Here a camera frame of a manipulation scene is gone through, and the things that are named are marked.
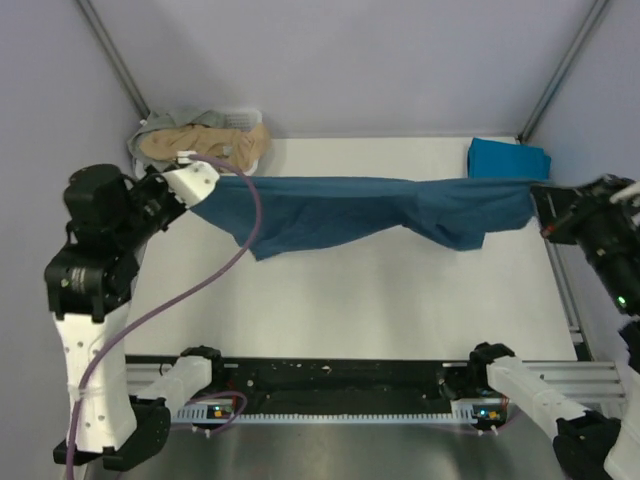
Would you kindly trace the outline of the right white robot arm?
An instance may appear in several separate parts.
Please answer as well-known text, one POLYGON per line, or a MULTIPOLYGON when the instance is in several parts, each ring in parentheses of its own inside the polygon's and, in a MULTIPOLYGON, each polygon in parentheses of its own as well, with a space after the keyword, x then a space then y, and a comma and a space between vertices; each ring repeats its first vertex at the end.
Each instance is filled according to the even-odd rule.
POLYGON ((531 195, 542 237, 578 246, 618 311, 629 384, 611 363, 527 364, 503 344, 470 353, 466 380, 496 393, 549 438, 569 479, 639 476, 639 184, 605 175, 577 187, 537 184, 531 195))

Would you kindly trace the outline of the dark blue t shirt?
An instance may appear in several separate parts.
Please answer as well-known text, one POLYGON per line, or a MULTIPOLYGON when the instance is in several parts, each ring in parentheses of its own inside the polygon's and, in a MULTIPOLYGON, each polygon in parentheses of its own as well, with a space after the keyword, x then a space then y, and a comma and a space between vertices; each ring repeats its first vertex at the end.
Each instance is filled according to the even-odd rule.
POLYGON ((456 251, 488 233, 519 230, 534 215, 527 180, 410 181, 358 177, 237 177, 218 181, 194 213, 238 245, 258 232, 256 260, 350 243, 404 227, 456 251))

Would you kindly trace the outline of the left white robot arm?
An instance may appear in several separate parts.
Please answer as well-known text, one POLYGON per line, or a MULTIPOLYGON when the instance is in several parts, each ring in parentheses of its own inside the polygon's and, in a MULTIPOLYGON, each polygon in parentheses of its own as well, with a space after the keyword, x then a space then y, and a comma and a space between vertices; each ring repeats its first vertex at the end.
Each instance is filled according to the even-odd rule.
POLYGON ((124 329, 138 276, 139 250, 206 199, 219 178, 186 161, 135 180, 112 164, 75 172, 64 191, 66 242, 44 272, 48 305, 66 359, 71 417, 53 452, 58 464, 99 459, 127 472, 164 447, 172 417, 198 393, 216 396, 227 374, 218 350, 191 347, 160 379, 128 391, 124 329))

